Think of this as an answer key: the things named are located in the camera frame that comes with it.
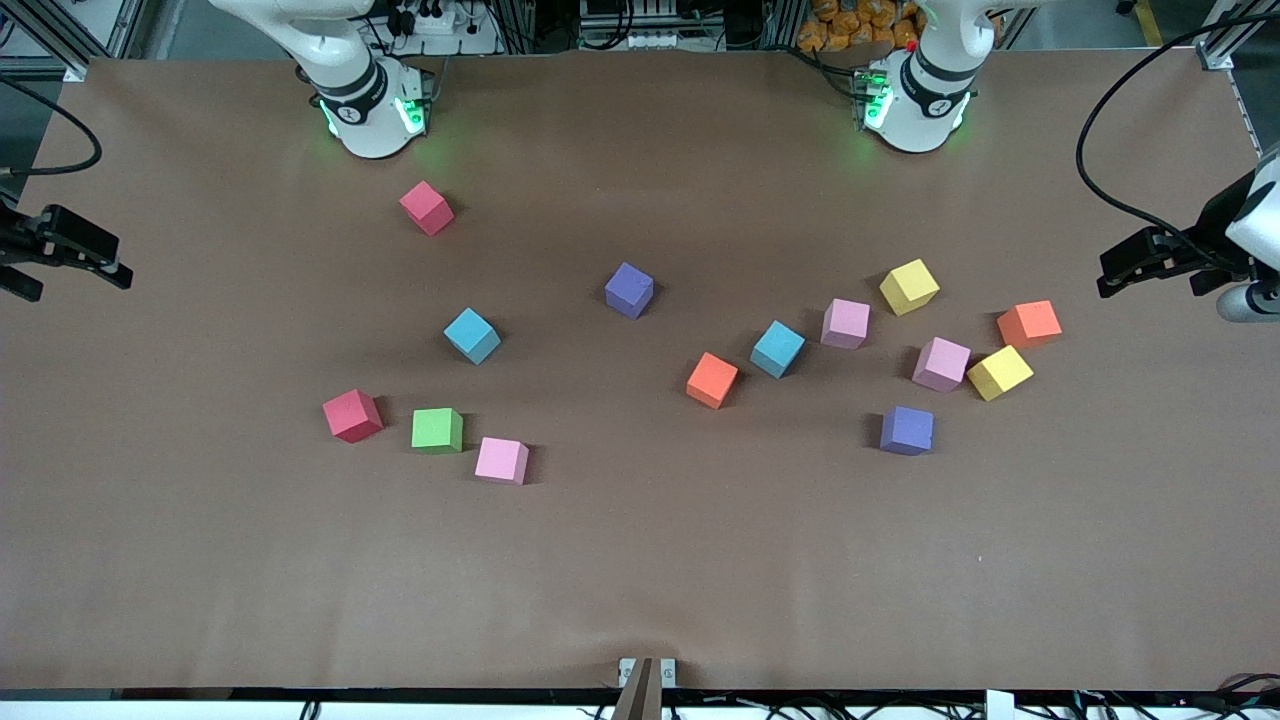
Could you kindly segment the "yellow foam cube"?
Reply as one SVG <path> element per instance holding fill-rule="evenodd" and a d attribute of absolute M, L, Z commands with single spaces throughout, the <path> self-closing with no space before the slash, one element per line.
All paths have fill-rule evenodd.
<path fill-rule="evenodd" d="M 938 292 L 940 284 L 922 259 L 915 259 L 888 272 L 879 291 L 896 316 L 924 307 Z"/>
<path fill-rule="evenodd" d="M 1011 345 L 983 357 L 966 372 L 968 380 L 987 402 L 1030 379 L 1034 370 Z"/>

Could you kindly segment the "white power strip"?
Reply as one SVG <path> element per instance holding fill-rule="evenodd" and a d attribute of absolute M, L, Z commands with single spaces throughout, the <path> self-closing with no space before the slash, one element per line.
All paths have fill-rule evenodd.
<path fill-rule="evenodd" d="M 402 56 L 498 55 L 506 41 L 483 0 L 376 0 L 371 44 Z"/>

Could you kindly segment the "pink foam cube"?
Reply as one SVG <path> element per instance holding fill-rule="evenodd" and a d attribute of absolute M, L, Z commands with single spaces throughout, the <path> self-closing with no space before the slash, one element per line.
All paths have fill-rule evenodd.
<path fill-rule="evenodd" d="M 823 315 L 819 342 L 836 348 L 860 348 L 867 342 L 869 322 L 868 304 L 832 299 Z"/>
<path fill-rule="evenodd" d="M 922 347 L 911 380 L 934 392 L 955 391 L 965 380 L 970 357 L 968 346 L 934 337 Z"/>
<path fill-rule="evenodd" d="M 511 486 L 526 482 L 530 447 L 517 439 L 483 437 L 474 470 L 476 478 Z"/>

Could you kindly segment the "green foam cube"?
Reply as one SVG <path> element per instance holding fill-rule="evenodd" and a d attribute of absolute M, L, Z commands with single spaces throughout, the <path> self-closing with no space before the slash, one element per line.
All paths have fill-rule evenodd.
<path fill-rule="evenodd" d="M 416 409 L 411 418 L 410 447 L 428 455 L 461 454 L 465 419 L 452 407 Z"/>

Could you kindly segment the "purple foam cube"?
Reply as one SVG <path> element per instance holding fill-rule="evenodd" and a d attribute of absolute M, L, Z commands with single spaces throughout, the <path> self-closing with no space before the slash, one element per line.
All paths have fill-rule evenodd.
<path fill-rule="evenodd" d="M 622 316 L 635 320 L 653 300 L 655 288 L 657 283 L 649 274 L 630 263 L 621 263 L 605 283 L 605 304 Z"/>
<path fill-rule="evenodd" d="M 932 451 L 933 442 L 933 413 L 895 406 L 883 415 L 879 450 L 904 456 L 918 456 Z"/>

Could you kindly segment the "white equipment box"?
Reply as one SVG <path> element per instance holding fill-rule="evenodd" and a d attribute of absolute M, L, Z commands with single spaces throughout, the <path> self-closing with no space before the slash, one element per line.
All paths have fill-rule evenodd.
<path fill-rule="evenodd" d="M 676 49 L 687 27 L 678 0 L 579 0 L 576 36 L 584 50 Z"/>

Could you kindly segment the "bag of orange objects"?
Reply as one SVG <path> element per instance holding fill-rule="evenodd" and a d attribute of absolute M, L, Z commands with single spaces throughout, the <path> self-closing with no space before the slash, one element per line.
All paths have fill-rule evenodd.
<path fill-rule="evenodd" d="M 809 0 L 796 46 L 804 53 L 837 53 L 865 44 L 913 50 L 928 20 L 914 0 Z"/>

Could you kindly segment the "brown paper table cover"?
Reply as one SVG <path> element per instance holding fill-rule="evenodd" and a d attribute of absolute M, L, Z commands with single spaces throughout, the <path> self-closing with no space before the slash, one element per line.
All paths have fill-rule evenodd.
<path fill-rule="evenodd" d="M 1212 689 L 1280 673 L 1280 325 L 1184 281 L 1102 300 L 1137 224 L 1076 178 L 1135 53 L 1000 54 L 938 151 L 854 129 L 813 70 L 685 53 L 454 61 L 430 135 L 344 151 L 288 61 L 108 61 L 61 100 L 92 170 L 28 183 L 134 286 L 0 297 L 0 687 Z M 456 218 L 429 237 L 420 181 Z M 922 259 L 940 292 L 879 291 Z M 655 281 L 605 304 L 621 263 Z M 832 299 L 870 306 L 856 350 Z M 1062 333 L 984 401 L 997 318 Z M 499 347 L 444 337 L 466 307 Z M 749 355 L 805 338 L 781 379 Z M 710 352 L 721 409 L 685 393 Z M 358 443 L 323 404 L 351 389 Z M 928 454 L 879 450 L 895 406 Z M 463 451 L 410 447 L 416 409 Z M 526 482 L 474 475 L 483 437 Z"/>

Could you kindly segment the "metal mounting bracket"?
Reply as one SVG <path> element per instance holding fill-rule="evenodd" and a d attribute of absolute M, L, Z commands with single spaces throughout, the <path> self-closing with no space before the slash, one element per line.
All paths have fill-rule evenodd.
<path fill-rule="evenodd" d="M 616 685 L 620 689 L 625 687 L 637 665 L 643 665 L 643 661 L 635 657 L 623 657 L 618 661 Z M 650 670 L 653 676 L 658 676 L 660 679 L 660 687 L 663 689 L 673 689 L 678 687 L 677 661 L 675 659 L 650 659 Z"/>

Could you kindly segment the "red foam cube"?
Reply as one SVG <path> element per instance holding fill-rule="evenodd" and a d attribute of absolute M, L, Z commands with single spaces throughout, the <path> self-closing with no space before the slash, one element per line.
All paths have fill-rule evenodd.
<path fill-rule="evenodd" d="M 329 432 L 346 443 L 358 443 L 385 428 L 375 398 L 361 389 L 351 389 L 321 406 Z"/>
<path fill-rule="evenodd" d="M 435 237 L 451 224 L 454 210 L 443 193 L 420 181 L 399 199 L 399 205 L 422 233 Z"/>

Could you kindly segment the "blue foam cube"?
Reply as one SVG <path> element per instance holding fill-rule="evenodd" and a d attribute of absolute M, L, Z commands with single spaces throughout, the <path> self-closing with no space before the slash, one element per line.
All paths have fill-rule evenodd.
<path fill-rule="evenodd" d="M 500 345 L 497 328 L 472 307 L 466 307 L 443 334 L 474 365 L 483 364 Z"/>
<path fill-rule="evenodd" d="M 796 360 L 805 338 L 781 322 L 772 322 L 751 347 L 750 363 L 767 375 L 781 379 Z"/>

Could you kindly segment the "aluminium frame profile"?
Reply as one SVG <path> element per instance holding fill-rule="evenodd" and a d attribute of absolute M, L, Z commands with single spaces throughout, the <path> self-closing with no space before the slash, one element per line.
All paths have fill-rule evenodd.
<path fill-rule="evenodd" d="M 1270 13 L 1280 13 L 1280 0 L 1215 0 L 1203 26 Z M 1203 29 L 1190 44 L 1206 70 L 1231 69 L 1233 53 L 1239 50 L 1262 24 L 1263 20 L 1251 19 L 1233 27 Z"/>
<path fill-rule="evenodd" d="M 90 63 L 136 55 L 164 0 L 0 0 L 0 72 L 81 82 Z"/>

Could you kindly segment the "orange foam cube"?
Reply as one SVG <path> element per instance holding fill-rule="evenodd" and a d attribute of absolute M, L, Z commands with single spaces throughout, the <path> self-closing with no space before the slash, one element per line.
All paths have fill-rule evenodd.
<path fill-rule="evenodd" d="M 704 352 L 686 380 L 685 393 L 707 407 L 721 409 L 737 378 L 737 366 Z"/>
<path fill-rule="evenodd" d="M 997 318 L 997 327 L 1002 342 L 1015 348 L 1034 348 L 1056 340 L 1062 333 L 1050 300 L 1011 306 Z"/>

